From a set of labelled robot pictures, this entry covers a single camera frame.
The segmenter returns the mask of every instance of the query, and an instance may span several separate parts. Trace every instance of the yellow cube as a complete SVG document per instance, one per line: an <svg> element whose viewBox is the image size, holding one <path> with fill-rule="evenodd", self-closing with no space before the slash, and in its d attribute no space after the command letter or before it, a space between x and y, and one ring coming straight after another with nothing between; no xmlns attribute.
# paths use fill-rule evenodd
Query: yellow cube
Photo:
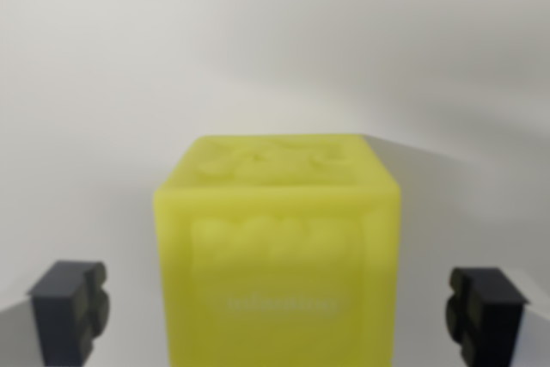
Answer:
<svg viewBox="0 0 550 367"><path fill-rule="evenodd" d="M204 137L155 194L173 367L389 367L400 190L358 135Z"/></svg>

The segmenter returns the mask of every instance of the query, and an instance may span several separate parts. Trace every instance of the cube top face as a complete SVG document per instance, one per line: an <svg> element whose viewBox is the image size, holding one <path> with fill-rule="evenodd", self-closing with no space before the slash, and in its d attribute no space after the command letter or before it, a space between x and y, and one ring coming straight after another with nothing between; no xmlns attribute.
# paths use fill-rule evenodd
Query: cube top face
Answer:
<svg viewBox="0 0 550 367"><path fill-rule="evenodd" d="M165 187L384 185L389 176L358 135L204 137Z"/></svg>
<svg viewBox="0 0 550 367"><path fill-rule="evenodd" d="M399 202L359 136L200 139L155 199L172 367L389 367Z"/></svg>

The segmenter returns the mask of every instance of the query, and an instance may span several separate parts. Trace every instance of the translucent yellow block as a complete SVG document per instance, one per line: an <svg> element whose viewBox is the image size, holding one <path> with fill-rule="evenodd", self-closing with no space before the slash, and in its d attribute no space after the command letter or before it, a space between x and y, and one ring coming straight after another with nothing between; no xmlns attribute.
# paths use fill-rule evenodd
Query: translucent yellow block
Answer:
<svg viewBox="0 0 550 367"><path fill-rule="evenodd" d="M155 195L173 367L389 367L400 191L356 135L205 137Z"/></svg>

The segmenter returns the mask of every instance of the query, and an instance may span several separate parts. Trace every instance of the white surface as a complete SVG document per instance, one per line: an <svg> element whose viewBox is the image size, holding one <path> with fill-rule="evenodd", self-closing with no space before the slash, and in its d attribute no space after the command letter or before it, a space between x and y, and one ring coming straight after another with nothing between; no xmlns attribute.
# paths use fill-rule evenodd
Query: white surface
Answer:
<svg viewBox="0 0 550 367"><path fill-rule="evenodd" d="M368 133L403 186L394 366L462 366L452 266L550 291L549 63L547 0L0 0L0 288L104 260L89 367L165 366L150 201L188 144Z"/></svg>
<svg viewBox="0 0 550 367"><path fill-rule="evenodd" d="M0 365L43 367L40 341L30 299L0 300Z"/></svg>
<svg viewBox="0 0 550 367"><path fill-rule="evenodd" d="M529 301L523 309L511 367L547 367L550 362L550 297L521 270L504 270L506 278Z"/></svg>
<svg viewBox="0 0 550 367"><path fill-rule="evenodd" d="M525 308L511 367L547 367L550 360L550 306Z"/></svg>

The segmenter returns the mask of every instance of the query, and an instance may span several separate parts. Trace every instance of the white wall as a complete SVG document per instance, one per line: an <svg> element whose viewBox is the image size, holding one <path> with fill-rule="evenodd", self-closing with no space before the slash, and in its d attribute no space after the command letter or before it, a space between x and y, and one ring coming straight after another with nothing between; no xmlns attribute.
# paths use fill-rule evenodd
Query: white wall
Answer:
<svg viewBox="0 0 550 367"><path fill-rule="evenodd" d="M91 367L167 365L151 194L206 133L358 132L404 188L395 367L454 265L550 290L548 0L0 0L0 290L102 259Z"/></svg>

